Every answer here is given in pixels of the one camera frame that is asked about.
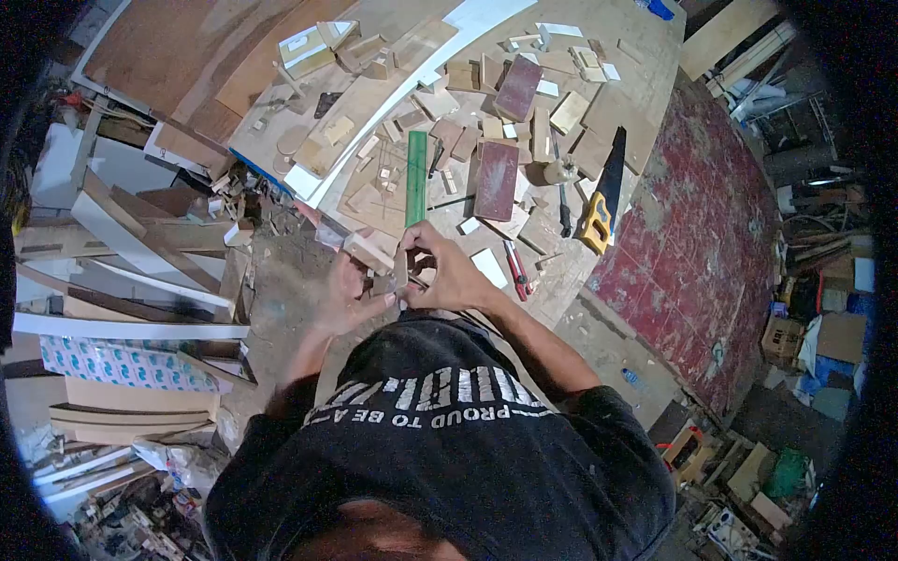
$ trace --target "red tool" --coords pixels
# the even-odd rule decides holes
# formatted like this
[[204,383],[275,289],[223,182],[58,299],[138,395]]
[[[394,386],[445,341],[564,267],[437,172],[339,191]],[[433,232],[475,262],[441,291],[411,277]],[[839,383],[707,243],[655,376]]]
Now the red tool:
[[527,272],[524,270],[524,262],[517,253],[515,243],[509,240],[503,240],[506,248],[506,257],[508,257],[508,268],[515,278],[515,290],[521,298],[521,302],[527,302],[527,294],[533,294],[533,288],[530,286],[530,280],[527,278]]

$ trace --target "green ruler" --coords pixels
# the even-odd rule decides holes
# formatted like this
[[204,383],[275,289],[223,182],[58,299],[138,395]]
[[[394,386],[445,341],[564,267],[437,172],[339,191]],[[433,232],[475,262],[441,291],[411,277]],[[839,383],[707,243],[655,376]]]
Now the green ruler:
[[405,178],[405,227],[427,217],[427,133],[409,132],[409,170]]

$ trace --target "yellow saw handle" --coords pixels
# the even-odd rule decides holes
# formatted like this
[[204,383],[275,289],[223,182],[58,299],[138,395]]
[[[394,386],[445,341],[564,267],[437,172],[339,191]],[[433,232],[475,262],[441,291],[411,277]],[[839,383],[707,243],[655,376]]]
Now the yellow saw handle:
[[608,240],[612,235],[612,217],[605,205],[605,197],[595,191],[589,199],[589,212],[583,222],[583,231],[577,236],[586,246],[599,255],[608,249]]

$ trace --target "red painted board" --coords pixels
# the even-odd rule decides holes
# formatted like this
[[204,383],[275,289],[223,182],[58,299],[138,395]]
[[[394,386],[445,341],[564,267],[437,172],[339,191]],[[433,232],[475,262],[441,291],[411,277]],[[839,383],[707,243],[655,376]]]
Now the red painted board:
[[515,203],[515,183],[517,181],[517,146],[487,142],[482,146],[483,155],[477,179],[477,198],[474,200],[474,215],[498,222],[511,220],[511,209]]
[[518,55],[508,70],[506,79],[502,81],[493,107],[503,117],[510,118],[515,123],[523,123],[527,120],[527,112],[541,79],[542,68]]

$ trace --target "wooden table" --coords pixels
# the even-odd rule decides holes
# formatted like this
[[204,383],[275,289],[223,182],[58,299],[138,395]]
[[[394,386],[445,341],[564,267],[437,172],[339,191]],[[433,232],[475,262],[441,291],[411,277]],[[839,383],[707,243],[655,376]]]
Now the wooden table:
[[[514,55],[505,53],[499,44],[515,35],[532,32],[536,22],[552,22],[576,25],[584,34],[584,38],[575,38],[564,35],[552,35],[551,51],[566,50],[568,46],[586,46],[586,39],[598,39],[601,41],[608,61],[615,64],[621,75],[621,83],[617,84],[623,93],[634,104],[634,107],[646,117],[654,128],[655,133],[661,125],[673,89],[676,77],[680,46],[682,45],[683,29],[685,26],[685,14],[676,4],[669,3],[676,14],[670,22],[664,22],[647,10],[638,8],[632,0],[606,0],[596,2],[590,0],[558,0],[556,2],[539,2],[521,13],[509,18],[502,24],[488,31],[485,35],[463,49],[454,60],[480,59],[480,54],[485,53],[496,60],[511,58]],[[386,2],[374,0],[366,2],[350,9],[342,19],[358,19],[361,22],[362,36],[369,37],[375,33],[389,40],[397,39],[402,33],[435,13],[444,13],[444,5],[438,2],[414,2],[405,0],[402,2]],[[617,48],[619,39],[623,39],[632,46],[638,48],[642,54],[642,64],[637,64],[633,58],[624,54]],[[529,48],[522,48],[523,52],[536,52]],[[545,69],[544,79],[559,85],[561,97],[564,92],[575,90],[588,100],[593,99],[599,84],[586,83],[578,76],[565,75],[560,72]],[[283,174],[276,173],[272,167],[277,149],[274,147],[277,139],[291,127],[308,127],[314,124],[312,120],[312,105],[318,99],[321,92],[342,92],[351,83],[352,76],[338,70],[335,65],[323,68],[310,75],[308,82],[313,84],[308,96],[307,107],[303,114],[297,114],[293,110],[282,108],[278,100],[284,100],[290,96],[289,86],[275,81],[256,100],[252,108],[247,112],[240,126],[230,140],[232,150],[238,153],[245,161],[250,162],[258,171],[262,171],[270,179],[280,183],[283,187]],[[484,115],[481,107],[487,97],[480,93],[452,92],[462,108],[455,112],[451,119],[460,125],[476,126],[477,121]],[[559,101],[537,96],[537,103],[553,108]],[[404,101],[392,115],[400,115],[411,110],[409,101]],[[264,118],[268,124],[264,131],[252,129],[254,123]],[[419,130],[429,130],[433,123],[427,123]],[[559,149],[565,153],[574,140],[580,134],[580,126],[570,131],[566,136],[558,135]],[[379,143],[376,150],[380,150],[384,141]],[[394,146],[394,150],[404,151],[404,145]],[[319,210],[331,220],[345,226],[349,230],[359,229],[365,224],[346,216],[338,210],[341,197],[347,184],[350,182],[354,165],[347,165],[319,205]],[[467,181],[469,164],[451,160],[450,170],[456,178],[459,193],[447,195],[444,184],[439,174],[427,184],[428,206],[455,200],[465,194],[473,194],[476,184]],[[621,186],[621,200],[618,209],[618,223],[629,203],[630,196],[636,188],[638,176],[629,169],[625,169],[624,180]],[[405,189],[404,176],[400,179],[400,189]],[[579,218],[583,210],[583,199],[577,193],[572,183],[566,186],[568,205],[571,207],[572,220]],[[559,193],[554,186],[533,185],[527,189],[526,196],[540,197],[549,203],[546,211],[558,217]],[[470,235],[462,236],[457,226],[471,215],[471,201],[446,206],[427,214],[427,219],[443,235],[456,240],[462,249],[469,255],[490,248],[502,268],[506,271],[506,277],[511,276],[507,270],[506,253],[502,240],[496,232],[482,225]],[[379,234],[378,241],[387,250],[395,247],[395,236]],[[556,253],[563,253],[551,261],[546,267],[547,272],[538,276],[534,266],[535,261],[541,256],[522,242],[516,243],[524,267],[536,284],[535,294],[528,302],[521,302],[522,307],[528,310],[533,317],[552,329],[560,319],[564,310],[573,301],[577,291],[588,278],[599,257],[596,256],[583,243],[575,240],[559,239]],[[505,291],[517,302],[514,284],[509,282]]]

